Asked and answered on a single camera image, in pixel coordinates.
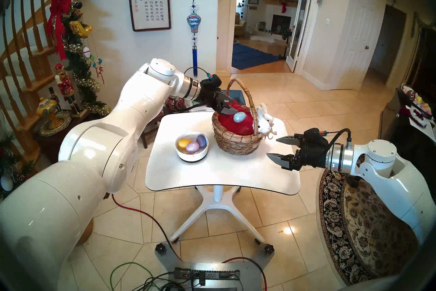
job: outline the white table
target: white table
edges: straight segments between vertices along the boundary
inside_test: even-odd
[[[240,186],[275,191],[295,195],[300,191],[298,171],[284,170],[267,156],[267,152],[292,154],[292,147],[276,142],[277,137],[286,136],[286,128],[279,119],[274,119],[271,140],[262,140],[252,154],[241,156],[221,150],[214,138],[212,129],[213,113],[173,114],[165,116],[159,126],[150,154],[145,175],[146,186],[153,191],[161,191],[195,185],[203,196],[200,207],[170,238],[175,241],[202,213],[209,209],[226,209],[263,243],[265,240],[233,205],[232,196]],[[175,140],[188,131],[198,131],[209,139],[206,157],[197,163],[182,161],[175,149]],[[210,192],[202,185],[213,185]],[[223,185],[233,186],[223,193]]]

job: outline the pink glittery egg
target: pink glittery egg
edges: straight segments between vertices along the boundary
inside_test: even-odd
[[[198,142],[191,142],[186,146],[187,152],[196,152],[200,148]]]

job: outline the wicker basket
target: wicker basket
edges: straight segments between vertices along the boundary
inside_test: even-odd
[[[248,89],[244,86],[244,84],[238,79],[238,78],[232,78],[227,86],[227,95],[230,90],[230,86],[232,83],[236,81],[241,86],[242,90],[244,90],[245,94],[248,97],[248,102],[250,104],[249,107],[242,106],[245,111],[249,112],[251,111],[253,115],[254,120],[254,134],[248,135],[248,136],[241,136],[236,135],[235,133],[232,133],[228,131],[226,128],[224,128],[221,123],[218,121],[218,113],[215,112],[212,115],[212,125],[214,128],[215,133],[215,139],[218,143],[218,146],[224,150],[225,152],[228,152],[230,154],[235,155],[248,155],[251,154],[254,150],[257,149],[257,147],[260,144],[260,141],[263,138],[263,134],[259,134],[257,126],[257,112],[256,108],[254,107],[253,100],[251,98],[250,92]]]

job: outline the white door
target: white door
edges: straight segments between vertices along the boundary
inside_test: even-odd
[[[298,0],[297,14],[292,26],[292,37],[290,38],[289,54],[286,57],[286,63],[291,71],[294,71],[298,57],[298,49],[304,35],[307,14],[310,8],[310,0]]]
[[[337,89],[360,89],[380,32],[380,3],[381,0],[356,1],[350,34],[339,64],[342,77]]]

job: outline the white bowl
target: white bowl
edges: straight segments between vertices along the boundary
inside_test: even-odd
[[[206,138],[206,146],[204,148],[200,148],[194,153],[188,152],[188,151],[186,151],[186,149],[179,148],[178,143],[181,139],[187,138],[187,139],[191,140],[191,142],[195,142],[197,140],[198,135],[203,135]],[[175,147],[176,147],[177,155],[179,155],[179,157],[183,161],[195,163],[195,162],[201,161],[208,153],[209,139],[203,133],[199,133],[197,131],[190,131],[188,133],[184,133],[183,135],[180,135],[179,137],[177,137]]]

